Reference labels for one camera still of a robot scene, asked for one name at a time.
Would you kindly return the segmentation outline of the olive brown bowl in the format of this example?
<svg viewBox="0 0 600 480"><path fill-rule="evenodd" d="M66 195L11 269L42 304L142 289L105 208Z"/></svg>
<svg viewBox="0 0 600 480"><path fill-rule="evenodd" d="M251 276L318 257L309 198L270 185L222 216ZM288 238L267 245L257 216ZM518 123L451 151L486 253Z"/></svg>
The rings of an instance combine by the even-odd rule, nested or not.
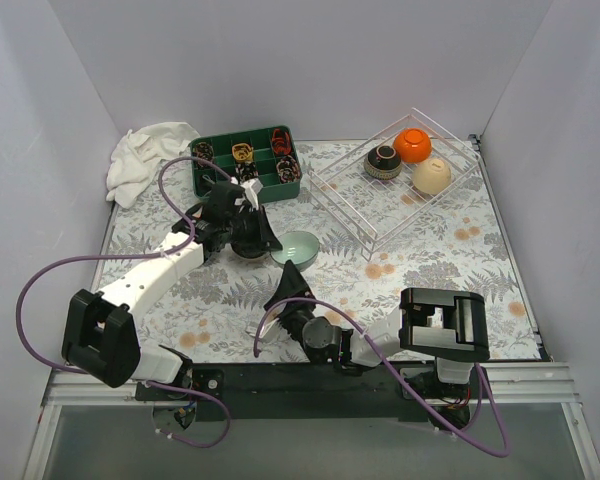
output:
<svg viewBox="0 0 600 480"><path fill-rule="evenodd" d="M231 249L239 259L244 261L260 261L269 254L269 251L264 248L247 244L232 243Z"/></svg>

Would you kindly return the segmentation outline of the beige bowl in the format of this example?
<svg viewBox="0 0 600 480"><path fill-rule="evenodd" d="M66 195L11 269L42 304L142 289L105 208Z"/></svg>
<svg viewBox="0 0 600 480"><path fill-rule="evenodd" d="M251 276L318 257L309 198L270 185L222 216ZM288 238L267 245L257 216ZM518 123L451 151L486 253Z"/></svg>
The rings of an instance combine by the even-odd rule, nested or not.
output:
<svg viewBox="0 0 600 480"><path fill-rule="evenodd" d="M442 158L428 158L418 164L412 175L412 182L417 190L437 195L452 183L451 168Z"/></svg>

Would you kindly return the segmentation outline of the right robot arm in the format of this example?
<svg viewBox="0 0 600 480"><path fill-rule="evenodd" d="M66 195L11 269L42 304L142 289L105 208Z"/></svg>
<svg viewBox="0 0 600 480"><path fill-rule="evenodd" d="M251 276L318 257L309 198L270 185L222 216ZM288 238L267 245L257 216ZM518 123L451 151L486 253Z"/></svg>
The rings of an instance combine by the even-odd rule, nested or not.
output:
<svg viewBox="0 0 600 480"><path fill-rule="evenodd" d="M343 329L316 316L318 303L293 264L284 264L278 287L264 309L299 343L308 360L332 363L360 375L401 351L432 356L434 389L455 397L469 384L473 365L490 359L484 298L474 292L406 288L399 305L367 329Z"/></svg>

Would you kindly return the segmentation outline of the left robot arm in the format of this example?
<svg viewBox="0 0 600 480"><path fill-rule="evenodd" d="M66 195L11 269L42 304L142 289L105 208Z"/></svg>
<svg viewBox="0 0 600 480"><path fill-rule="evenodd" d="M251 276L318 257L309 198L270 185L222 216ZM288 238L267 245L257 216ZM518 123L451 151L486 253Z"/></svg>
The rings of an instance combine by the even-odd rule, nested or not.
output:
<svg viewBox="0 0 600 480"><path fill-rule="evenodd" d="M130 379L156 381L168 398L185 398L193 386L189 359L164 346L141 344L136 324L182 277L225 247L247 259L281 250L258 198L261 188L257 179L214 184L206 201L172 226L154 255L96 293L76 293L62 358L112 388Z"/></svg>

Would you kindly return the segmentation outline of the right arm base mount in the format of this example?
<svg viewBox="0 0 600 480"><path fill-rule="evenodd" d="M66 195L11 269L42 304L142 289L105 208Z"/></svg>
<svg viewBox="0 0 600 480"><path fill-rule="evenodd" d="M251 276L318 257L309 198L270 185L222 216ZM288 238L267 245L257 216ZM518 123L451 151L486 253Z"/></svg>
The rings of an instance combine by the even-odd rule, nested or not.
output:
<svg viewBox="0 0 600 480"><path fill-rule="evenodd" d="M487 399L486 389L474 368L466 384L441 382L433 364L405 367L399 372L416 393L459 430L467 431L473 425L482 401Z"/></svg>

